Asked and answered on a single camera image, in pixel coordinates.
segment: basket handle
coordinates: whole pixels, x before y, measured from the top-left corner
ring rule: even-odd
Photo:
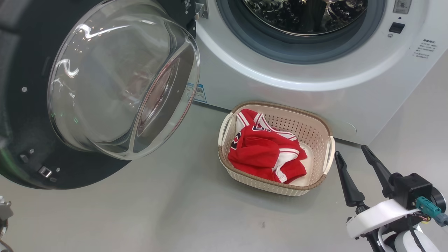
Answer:
[[[223,145],[223,143],[224,143],[224,141],[225,141],[225,139],[226,139],[226,137],[227,137],[227,133],[228,133],[228,130],[229,130],[229,125],[230,125],[230,120],[233,118],[232,117],[232,115],[233,115],[233,113],[232,112],[230,112],[225,118],[224,118],[224,121],[223,121],[223,123],[221,124],[221,128],[220,128],[220,134],[219,134],[219,136],[218,136],[218,145],[219,146],[222,146]]]
[[[327,166],[324,166],[324,170],[323,170],[323,174],[327,175],[328,171],[330,170],[332,164],[333,164],[333,159],[334,159],[334,155],[335,155],[335,148],[336,148],[336,143],[335,143],[335,139],[333,138],[333,136],[330,136],[330,141],[328,141],[329,143],[329,148],[327,147],[327,154],[325,157],[325,162],[324,164],[327,164]]]

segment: gray rubber seal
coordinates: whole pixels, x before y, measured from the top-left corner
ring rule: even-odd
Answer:
[[[242,0],[216,0],[224,22],[246,46],[275,61],[309,65],[332,61],[353,52],[375,32],[386,0],[369,1],[365,13],[344,29],[318,36],[282,33],[258,20]]]

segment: laundry basket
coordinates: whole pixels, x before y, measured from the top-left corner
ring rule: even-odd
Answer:
[[[290,184],[260,178],[233,167],[228,160],[230,143],[235,138],[236,114],[243,109],[263,113],[272,128],[292,132],[308,158],[302,160],[306,175]],[[261,190],[288,196],[301,196],[316,188],[325,180],[335,152],[335,141],[325,121],[317,115],[300,109],[266,102],[247,102],[238,105],[226,116],[220,129],[218,154],[221,163],[235,180]]]

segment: brown basket rim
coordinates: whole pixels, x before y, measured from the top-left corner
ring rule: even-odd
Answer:
[[[290,110],[290,111],[293,111],[293,112],[305,114],[305,115],[313,117],[314,119],[316,119],[316,120],[320,121],[321,123],[323,123],[323,125],[325,126],[325,128],[328,131],[328,135],[330,137],[332,136],[332,131],[328,127],[326,121],[323,118],[321,118],[320,116],[318,116],[316,114],[310,113],[308,111],[304,111],[304,110],[301,110],[301,109],[296,109],[296,108],[289,107],[289,106],[284,106],[284,105],[270,103],[270,102],[248,101],[248,102],[244,102],[244,103],[241,103],[238,106],[236,106],[232,110],[232,113],[234,114],[241,107],[244,107],[244,106],[247,106],[247,105],[271,106],[271,107],[278,108],[278,109],[285,109],[285,110]],[[308,190],[311,190],[311,189],[314,189],[314,188],[318,187],[320,184],[322,184],[322,182],[327,177],[325,174],[322,174],[322,176],[319,178],[318,181],[316,181],[314,184],[311,184],[311,185],[306,186],[306,187],[298,187],[298,186],[283,184],[283,183],[275,182],[275,181],[272,181],[272,180],[267,180],[267,179],[264,179],[264,178],[260,178],[260,177],[257,177],[257,176],[254,176],[252,174],[249,174],[249,173],[246,173],[246,172],[243,172],[243,171],[240,171],[240,170],[236,169],[235,167],[233,167],[233,165],[229,161],[226,161],[226,159],[224,157],[224,154],[223,154],[223,147],[222,146],[218,147],[218,155],[219,155],[219,158],[220,158],[221,162],[223,163],[223,165],[227,169],[229,169],[229,170],[231,170],[231,171],[233,171],[235,173],[238,173],[238,174],[240,174],[242,176],[251,178],[253,180],[256,180],[256,181],[259,181],[259,182],[262,182],[262,183],[266,183],[266,184],[270,184],[270,185],[273,185],[273,186],[277,186],[277,187],[283,187],[283,188],[297,190],[297,191],[308,191]]]

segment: red garment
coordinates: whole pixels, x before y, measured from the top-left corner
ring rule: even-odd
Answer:
[[[290,183],[306,174],[307,158],[294,134],[272,129],[264,116],[244,109],[237,114],[237,130],[228,155],[241,171],[272,181]]]

